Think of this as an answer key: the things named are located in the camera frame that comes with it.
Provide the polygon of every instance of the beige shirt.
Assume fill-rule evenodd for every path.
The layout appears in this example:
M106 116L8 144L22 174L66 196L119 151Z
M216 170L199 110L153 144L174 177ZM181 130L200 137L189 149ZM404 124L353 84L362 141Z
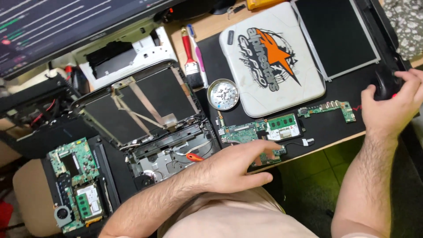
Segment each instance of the beige shirt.
M159 238L317 238L262 187L233 194L206 193L171 216ZM377 238L349 234L343 238Z

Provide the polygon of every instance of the toothbrush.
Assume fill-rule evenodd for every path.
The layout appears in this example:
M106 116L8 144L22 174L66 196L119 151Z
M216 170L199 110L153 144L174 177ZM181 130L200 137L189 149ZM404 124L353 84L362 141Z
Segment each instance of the toothbrush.
M190 36L191 42L194 46L195 55L197 56L197 60L200 65L200 74L203 79L203 86L205 89L207 89L209 88L209 83L207 81L206 69L204 68L203 57L201 56L200 48L198 47L194 39L194 36L195 36L194 29L192 28L191 24L187 25L187 29L188 29L188 35Z

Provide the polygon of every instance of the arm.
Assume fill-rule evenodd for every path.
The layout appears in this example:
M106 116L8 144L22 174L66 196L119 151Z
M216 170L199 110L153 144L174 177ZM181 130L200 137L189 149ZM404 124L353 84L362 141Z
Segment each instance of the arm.
M395 98L374 101L374 85L361 94L366 137L342 181L333 238L356 232L390 236L390 180L398 136L423 102L422 71L411 69L396 76L406 82Z
M221 150L124 202L107 221L99 238L148 237L196 194L234 193L269 183L273 179L270 173L245 173L261 153L274 157L272 149L280 149L280 145L256 140Z

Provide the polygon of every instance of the hairy forearm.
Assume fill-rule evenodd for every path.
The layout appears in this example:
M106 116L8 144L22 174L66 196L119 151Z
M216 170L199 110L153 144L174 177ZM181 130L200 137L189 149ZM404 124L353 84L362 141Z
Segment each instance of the hairy forearm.
M342 182L332 221L332 237L366 232L390 236L390 179L396 139L367 135Z
M151 235L187 200L202 192L192 181L192 170L185 170L152 186L124 202L107 221L99 238Z

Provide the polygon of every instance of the computer monitor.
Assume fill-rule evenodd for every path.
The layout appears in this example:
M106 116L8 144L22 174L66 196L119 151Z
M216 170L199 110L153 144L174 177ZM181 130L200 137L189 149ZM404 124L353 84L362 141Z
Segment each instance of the computer monitor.
M11 80L184 0L0 0L0 77Z

